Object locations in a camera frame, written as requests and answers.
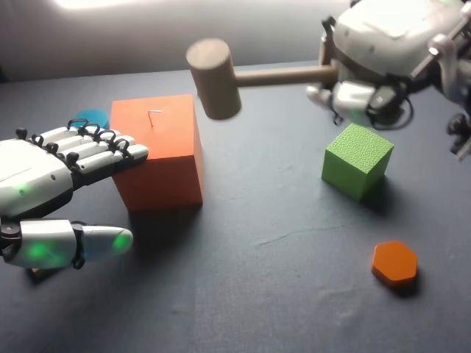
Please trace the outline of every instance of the gray table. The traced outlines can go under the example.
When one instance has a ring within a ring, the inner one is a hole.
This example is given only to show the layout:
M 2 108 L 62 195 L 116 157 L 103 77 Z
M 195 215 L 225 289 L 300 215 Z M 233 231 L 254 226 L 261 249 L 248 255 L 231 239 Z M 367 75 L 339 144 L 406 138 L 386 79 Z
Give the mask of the gray table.
M 115 99 L 195 93 L 187 71 L 0 85 L 0 138 L 63 125 Z M 350 201 L 321 179 L 342 128 L 303 85 L 252 88 L 211 121 L 196 101 L 204 206 L 129 218 L 111 179 L 53 216 L 132 227 L 127 255 L 33 285 L 0 266 L 0 352 L 469 352 L 471 160 L 447 151 L 457 111 L 428 90 L 395 148 L 380 197 Z M 369 271 L 402 240 L 419 256 L 413 296 Z

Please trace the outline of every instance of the wooden hammer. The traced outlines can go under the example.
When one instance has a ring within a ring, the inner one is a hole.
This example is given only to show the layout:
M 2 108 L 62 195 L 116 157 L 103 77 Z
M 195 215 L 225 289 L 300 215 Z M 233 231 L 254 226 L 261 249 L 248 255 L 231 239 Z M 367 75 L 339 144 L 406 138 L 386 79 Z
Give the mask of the wooden hammer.
M 239 87 L 333 84 L 338 79 L 337 68 L 331 65 L 234 72 L 229 46 L 215 38 L 193 44 L 186 52 L 186 59 L 206 115 L 217 120 L 231 118 L 239 112 Z

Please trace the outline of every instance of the green block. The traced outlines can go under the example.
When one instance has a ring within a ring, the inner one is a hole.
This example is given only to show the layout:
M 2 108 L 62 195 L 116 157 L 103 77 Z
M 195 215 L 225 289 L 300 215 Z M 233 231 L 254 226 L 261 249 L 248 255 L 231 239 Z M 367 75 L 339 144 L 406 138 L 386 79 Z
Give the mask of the green block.
M 351 124 L 325 149 L 322 179 L 360 201 L 384 176 L 393 148 L 381 136 Z

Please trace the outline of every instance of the gray wall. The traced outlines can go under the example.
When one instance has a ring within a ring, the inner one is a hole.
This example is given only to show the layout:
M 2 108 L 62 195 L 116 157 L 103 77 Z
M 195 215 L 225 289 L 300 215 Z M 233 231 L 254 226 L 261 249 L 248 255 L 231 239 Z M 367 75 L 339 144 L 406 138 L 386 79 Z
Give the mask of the gray wall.
M 0 65 L 11 81 L 186 68 L 205 37 L 236 65 L 317 57 L 320 21 L 349 0 L 134 0 L 70 10 L 56 0 L 0 0 Z

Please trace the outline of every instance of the white robotic hand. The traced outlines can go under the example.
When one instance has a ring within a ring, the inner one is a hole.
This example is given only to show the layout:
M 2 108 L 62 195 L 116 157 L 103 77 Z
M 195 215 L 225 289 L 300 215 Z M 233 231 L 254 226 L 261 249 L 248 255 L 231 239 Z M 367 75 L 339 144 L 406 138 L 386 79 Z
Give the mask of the white robotic hand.
M 0 141 L 0 255 L 25 268 L 81 268 L 122 254 L 132 233 L 58 219 L 38 219 L 67 204 L 75 190 L 143 163 L 149 150 L 130 136 L 77 120 L 26 139 Z

